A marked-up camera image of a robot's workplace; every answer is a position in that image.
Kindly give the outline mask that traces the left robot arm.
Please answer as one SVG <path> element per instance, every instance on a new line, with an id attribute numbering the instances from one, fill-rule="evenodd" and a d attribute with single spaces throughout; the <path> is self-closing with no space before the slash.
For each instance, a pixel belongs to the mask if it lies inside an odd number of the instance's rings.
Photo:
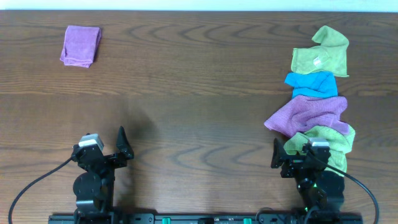
<path id="1" fill-rule="evenodd" d="M 105 156 L 103 148 L 98 134 L 83 136 L 73 147 L 72 161 L 85 171 L 76 178 L 73 192 L 78 211 L 85 215 L 106 213 L 113 209 L 114 171 L 126 167 L 128 160 L 134 158 L 123 126 L 119 127 L 116 140 L 118 152 Z"/>

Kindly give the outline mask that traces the light green cloth with tag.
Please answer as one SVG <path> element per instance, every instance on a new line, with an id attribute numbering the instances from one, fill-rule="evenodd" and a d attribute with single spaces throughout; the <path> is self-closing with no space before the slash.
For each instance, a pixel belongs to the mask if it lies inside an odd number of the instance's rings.
<path id="1" fill-rule="evenodd" d="M 349 77 L 346 53 L 349 40 L 342 33 L 322 26 L 312 41 L 318 45 L 293 49 L 291 71 L 303 75 L 331 72 L 336 77 Z"/>

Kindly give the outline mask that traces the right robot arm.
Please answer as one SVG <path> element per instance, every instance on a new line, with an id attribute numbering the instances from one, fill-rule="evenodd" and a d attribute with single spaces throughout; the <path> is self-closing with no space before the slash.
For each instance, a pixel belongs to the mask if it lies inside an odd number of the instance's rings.
<path id="1" fill-rule="evenodd" d="M 295 179 L 307 208 L 337 213 L 344 202 L 345 184 L 344 178 L 326 169 L 330 156 L 329 142 L 322 138 L 306 140 L 293 153 L 274 139 L 271 168 L 281 168 L 282 178 Z"/>

